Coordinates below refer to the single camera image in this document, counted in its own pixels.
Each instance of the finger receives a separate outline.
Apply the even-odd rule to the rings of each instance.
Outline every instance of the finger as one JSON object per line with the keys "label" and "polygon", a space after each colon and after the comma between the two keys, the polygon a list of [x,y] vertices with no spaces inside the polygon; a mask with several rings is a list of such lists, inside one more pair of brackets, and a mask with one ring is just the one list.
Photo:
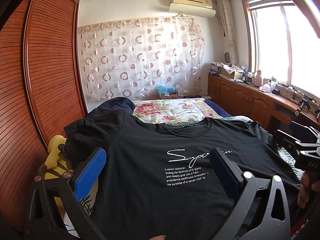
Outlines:
{"label": "finger", "polygon": [[153,238],[150,238],[149,240],[164,240],[167,236],[162,235],[162,236],[155,236]]}
{"label": "finger", "polygon": [[307,192],[307,190],[305,189],[305,187],[303,185],[300,186],[299,196],[300,196],[300,199],[304,203],[308,203],[308,201],[309,201],[309,193]]}
{"label": "finger", "polygon": [[312,184],[312,190],[315,192],[320,192],[320,180]]}
{"label": "finger", "polygon": [[298,204],[298,207],[300,208],[304,208],[306,206],[306,204],[301,200],[300,194],[298,195],[297,204]]}
{"label": "finger", "polygon": [[305,171],[302,175],[301,178],[301,184],[305,187],[308,188],[310,184],[310,177],[308,176],[308,173]]}

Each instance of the leaf-patterned bed sheet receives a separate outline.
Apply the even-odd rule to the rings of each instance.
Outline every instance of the leaf-patterned bed sheet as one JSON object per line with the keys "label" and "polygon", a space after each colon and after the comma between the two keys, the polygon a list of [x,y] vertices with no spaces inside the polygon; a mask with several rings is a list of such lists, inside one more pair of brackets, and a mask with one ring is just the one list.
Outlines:
{"label": "leaf-patterned bed sheet", "polygon": [[201,121],[220,118],[203,98],[134,101],[133,115],[147,123]]}

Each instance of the wooden louvered door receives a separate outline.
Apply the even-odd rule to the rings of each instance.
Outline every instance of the wooden louvered door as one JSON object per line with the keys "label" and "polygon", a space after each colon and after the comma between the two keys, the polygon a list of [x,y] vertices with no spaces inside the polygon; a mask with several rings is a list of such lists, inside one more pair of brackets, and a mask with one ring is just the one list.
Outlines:
{"label": "wooden louvered door", "polygon": [[78,3],[24,0],[0,31],[0,212],[19,230],[50,138],[85,115]]}

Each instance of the t-shirt sleeve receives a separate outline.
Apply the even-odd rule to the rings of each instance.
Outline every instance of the t-shirt sleeve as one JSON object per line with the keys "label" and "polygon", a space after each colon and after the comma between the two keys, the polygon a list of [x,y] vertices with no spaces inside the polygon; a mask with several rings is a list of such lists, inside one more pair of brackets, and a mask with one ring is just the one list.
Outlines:
{"label": "t-shirt sleeve", "polygon": [[264,130],[262,128],[262,126],[256,121],[249,121],[246,124],[247,124],[250,132],[252,132],[261,141],[268,144],[274,151],[276,151],[277,144],[276,144],[275,140],[273,139],[272,134],[270,134],[266,130]]}
{"label": "t-shirt sleeve", "polygon": [[83,118],[64,128],[68,136],[64,157],[70,161],[72,169],[85,161],[96,147],[106,152],[115,140],[124,123],[124,111],[109,111],[99,119]]}

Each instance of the white curtain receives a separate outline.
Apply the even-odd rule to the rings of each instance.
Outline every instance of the white curtain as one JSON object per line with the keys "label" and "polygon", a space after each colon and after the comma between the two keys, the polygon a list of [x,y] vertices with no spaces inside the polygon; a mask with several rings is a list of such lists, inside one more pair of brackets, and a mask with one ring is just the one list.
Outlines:
{"label": "white curtain", "polygon": [[90,99],[154,99],[157,85],[180,93],[200,90],[204,38],[194,18],[143,18],[80,28],[80,71]]}
{"label": "white curtain", "polygon": [[229,48],[230,62],[236,65],[238,63],[238,56],[237,56],[236,47],[235,47],[235,30],[234,30],[229,0],[217,0],[217,4],[219,7],[219,12],[220,12],[224,32],[227,37],[227,45]]}

